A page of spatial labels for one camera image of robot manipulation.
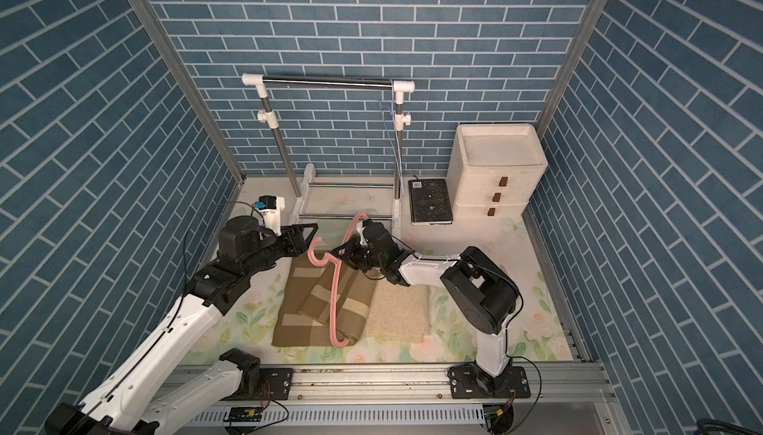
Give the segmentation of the blue wire clothes hanger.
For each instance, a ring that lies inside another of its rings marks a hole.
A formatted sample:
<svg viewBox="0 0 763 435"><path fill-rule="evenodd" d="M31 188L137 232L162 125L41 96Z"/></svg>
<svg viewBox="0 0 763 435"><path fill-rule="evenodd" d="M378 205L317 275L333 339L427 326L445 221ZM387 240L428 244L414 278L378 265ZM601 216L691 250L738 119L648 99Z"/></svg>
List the blue wire clothes hanger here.
<svg viewBox="0 0 763 435"><path fill-rule="evenodd" d="M395 114L395 104L383 103L377 101L381 119L383 119L383 131L393 147L393 158L395 158L395 167L393 167L393 190L395 198L401 197L401 187L403 186L403 139L399 137L399 125L397 125L397 115Z"/></svg>

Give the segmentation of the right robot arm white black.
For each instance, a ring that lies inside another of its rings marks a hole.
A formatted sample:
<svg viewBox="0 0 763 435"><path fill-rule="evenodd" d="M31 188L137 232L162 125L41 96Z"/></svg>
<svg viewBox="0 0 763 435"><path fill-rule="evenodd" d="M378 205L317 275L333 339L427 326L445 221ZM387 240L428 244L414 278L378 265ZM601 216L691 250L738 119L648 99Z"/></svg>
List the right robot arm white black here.
<svg viewBox="0 0 763 435"><path fill-rule="evenodd" d="M477 332L473 363L448 370L455 398L528 398L526 372L514 367L508 329L524 308L519 286L482 250L469 246L449 256L418 253L374 220L349 230L346 241L329 254L355 270L377 270L387 282L403 286L443 287Z"/></svg>

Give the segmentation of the pink clothes hanger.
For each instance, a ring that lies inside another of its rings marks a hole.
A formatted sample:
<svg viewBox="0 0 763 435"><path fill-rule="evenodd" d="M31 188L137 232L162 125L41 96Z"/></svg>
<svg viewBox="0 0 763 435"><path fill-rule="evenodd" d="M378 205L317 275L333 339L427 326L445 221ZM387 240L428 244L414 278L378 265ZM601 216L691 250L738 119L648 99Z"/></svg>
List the pink clothes hanger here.
<svg viewBox="0 0 763 435"><path fill-rule="evenodd" d="M342 244L354 236L355 226L367 216L358 214L352 220ZM363 335L369 317L376 282L367 278L363 271L349 268L341 262L341 255L321 248L323 238L314 240L309 262L321 269L317 282L312 286L300 306L300 313L325 332L325 345L344 349L354 345Z"/></svg>

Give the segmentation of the beige scarf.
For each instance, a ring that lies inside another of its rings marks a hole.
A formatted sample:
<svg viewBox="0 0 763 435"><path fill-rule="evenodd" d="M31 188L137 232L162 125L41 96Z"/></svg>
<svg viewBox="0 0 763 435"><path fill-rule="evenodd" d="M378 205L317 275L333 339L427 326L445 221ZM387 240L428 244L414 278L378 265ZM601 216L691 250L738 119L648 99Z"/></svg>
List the beige scarf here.
<svg viewBox="0 0 763 435"><path fill-rule="evenodd" d="M379 281L363 336L419 344L429 334L428 287Z"/></svg>

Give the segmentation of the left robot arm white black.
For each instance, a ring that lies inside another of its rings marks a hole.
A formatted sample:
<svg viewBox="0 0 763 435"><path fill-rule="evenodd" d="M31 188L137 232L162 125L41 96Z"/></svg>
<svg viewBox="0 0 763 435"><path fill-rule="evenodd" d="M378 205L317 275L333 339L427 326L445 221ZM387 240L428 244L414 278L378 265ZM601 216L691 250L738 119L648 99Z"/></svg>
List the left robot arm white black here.
<svg viewBox="0 0 763 435"><path fill-rule="evenodd" d="M252 276L281 258L304 254L317 224L273 230L252 216L229 220L219 233L216 259L198 270L168 315L136 351L77 404L62 403L45 421L49 434L173 434L216 402L232 395L268 399L258 357L239 349L182 387L155 394L238 298Z"/></svg>

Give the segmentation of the brown plaid scarf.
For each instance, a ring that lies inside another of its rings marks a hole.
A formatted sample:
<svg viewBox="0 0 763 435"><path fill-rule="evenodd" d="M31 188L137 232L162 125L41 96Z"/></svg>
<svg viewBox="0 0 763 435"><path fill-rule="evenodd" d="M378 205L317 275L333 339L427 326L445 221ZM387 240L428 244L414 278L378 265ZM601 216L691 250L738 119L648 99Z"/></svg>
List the brown plaid scarf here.
<svg viewBox="0 0 763 435"><path fill-rule="evenodd" d="M330 347L330 299L334 266L313 265L307 256L292 260L272 345ZM336 303L336 338L357 343L363 336L377 287L363 272L342 266Z"/></svg>

